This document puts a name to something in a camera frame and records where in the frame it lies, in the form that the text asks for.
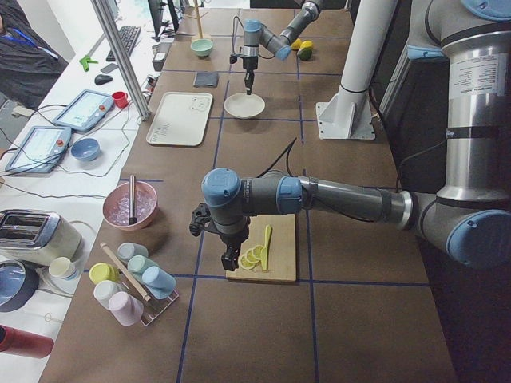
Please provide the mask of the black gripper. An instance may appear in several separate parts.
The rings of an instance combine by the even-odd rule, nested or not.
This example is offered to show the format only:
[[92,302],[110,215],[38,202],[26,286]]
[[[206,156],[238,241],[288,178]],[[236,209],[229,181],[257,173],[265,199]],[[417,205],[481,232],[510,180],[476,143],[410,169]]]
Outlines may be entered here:
[[213,207],[200,203],[192,211],[189,230],[194,236],[202,231],[218,235],[227,246],[220,258],[222,266],[226,271],[235,271],[239,268],[241,244],[248,238],[249,223],[250,219],[234,205]]
[[255,79],[254,71],[258,68],[259,57],[247,56],[243,54],[231,54],[229,61],[235,64],[238,60],[243,62],[243,68],[246,71],[244,76],[244,86],[247,95],[252,95],[252,87]]

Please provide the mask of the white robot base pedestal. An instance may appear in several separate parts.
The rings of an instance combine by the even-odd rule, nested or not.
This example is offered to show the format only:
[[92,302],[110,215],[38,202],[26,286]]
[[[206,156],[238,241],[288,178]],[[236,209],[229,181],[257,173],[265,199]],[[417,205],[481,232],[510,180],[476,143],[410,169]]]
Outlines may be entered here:
[[369,88],[397,0],[362,0],[338,92],[316,104],[322,140],[373,140]]

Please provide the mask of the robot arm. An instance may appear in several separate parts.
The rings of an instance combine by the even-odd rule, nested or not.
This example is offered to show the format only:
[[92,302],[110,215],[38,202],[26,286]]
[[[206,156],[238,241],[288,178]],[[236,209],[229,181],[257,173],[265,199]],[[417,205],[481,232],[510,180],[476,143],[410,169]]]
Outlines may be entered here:
[[252,95],[255,70],[259,64],[259,48],[264,47],[273,57],[281,61],[291,53],[291,44],[313,21],[317,20],[323,8],[323,1],[302,1],[301,10],[279,34],[274,34],[260,20],[246,19],[243,23],[243,44],[238,53],[231,52],[229,61],[235,64],[238,59],[243,62],[245,70],[244,86],[247,95]]
[[304,209],[414,230],[475,269],[509,260],[510,197],[497,170],[497,140],[510,126],[510,4],[415,1],[407,49],[411,60],[450,63],[444,186],[434,194],[390,192],[273,169],[246,179],[213,169],[202,181],[204,202],[192,213],[190,231],[221,238],[225,270],[238,266],[251,217]]

